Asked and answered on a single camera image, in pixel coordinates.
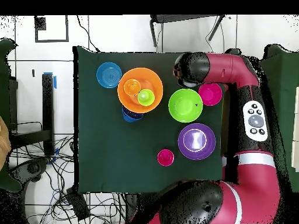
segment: green bowl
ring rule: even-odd
[[[149,89],[143,89],[138,94],[138,102],[142,106],[150,106],[155,101],[155,95],[153,91]]]
[[[179,89],[172,94],[168,102],[171,116],[182,123],[196,120],[203,111],[203,101],[192,89]]]

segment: orange bowl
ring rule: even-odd
[[[140,82],[141,90],[149,89],[155,95],[155,101],[150,106],[142,106],[138,102],[138,96],[129,96],[124,91],[124,84],[130,79]],[[159,76],[147,68],[134,68],[126,72],[120,79],[117,94],[122,105],[134,113],[147,113],[159,105],[163,96],[163,85]]]

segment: chair leg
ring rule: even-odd
[[[150,26],[150,28],[151,28],[151,33],[152,33],[152,42],[154,43],[154,47],[157,47],[157,41],[156,41],[156,35],[155,35],[155,29],[154,29],[154,25],[153,25],[153,23],[154,23],[154,20],[153,19],[151,19],[150,21],[149,21],[149,26]]]

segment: black frame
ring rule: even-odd
[[[54,154],[54,113],[53,113],[53,78],[50,74],[42,75],[43,85],[43,130],[12,133],[9,137],[12,149],[43,142],[45,156]],[[17,88],[16,78],[11,77],[9,80],[9,96],[11,107],[11,130],[18,130],[17,126]]]
[[[52,43],[52,42],[69,42],[68,39],[68,16],[65,16],[65,40],[39,40],[39,30],[46,30],[46,18],[34,16],[35,25],[35,42]]]

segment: pink bowl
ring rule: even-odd
[[[158,154],[158,162],[165,167],[170,166],[174,159],[175,156],[169,149],[163,149]]]
[[[206,106],[215,106],[222,98],[222,89],[216,83],[203,84],[199,87],[199,95]]]

